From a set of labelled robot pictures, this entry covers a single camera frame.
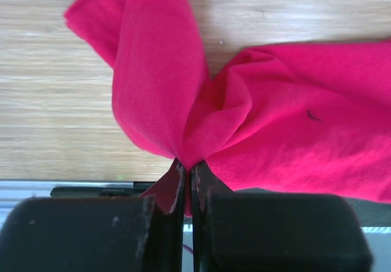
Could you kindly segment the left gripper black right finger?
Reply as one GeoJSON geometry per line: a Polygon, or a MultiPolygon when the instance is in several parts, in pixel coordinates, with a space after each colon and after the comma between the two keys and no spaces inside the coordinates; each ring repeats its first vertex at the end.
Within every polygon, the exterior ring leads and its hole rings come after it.
{"type": "Polygon", "coordinates": [[[195,271],[370,271],[347,201],[328,194],[240,193],[206,163],[191,170],[195,271]]]}

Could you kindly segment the magenta pink t-shirt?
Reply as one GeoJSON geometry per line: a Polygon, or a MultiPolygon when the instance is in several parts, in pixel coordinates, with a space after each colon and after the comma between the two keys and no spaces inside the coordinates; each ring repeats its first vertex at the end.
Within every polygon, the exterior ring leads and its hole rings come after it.
{"type": "Polygon", "coordinates": [[[113,69],[134,144],[231,189],[390,201],[390,41],[240,51],[211,79],[188,0],[76,0],[67,26],[113,69]]]}

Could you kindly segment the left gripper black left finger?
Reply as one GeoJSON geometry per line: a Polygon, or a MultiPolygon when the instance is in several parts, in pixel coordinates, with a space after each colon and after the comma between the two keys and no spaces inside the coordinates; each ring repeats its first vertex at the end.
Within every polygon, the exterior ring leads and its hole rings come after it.
{"type": "Polygon", "coordinates": [[[1,229],[2,271],[180,271],[185,170],[141,196],[32,197],[1,229]]]}

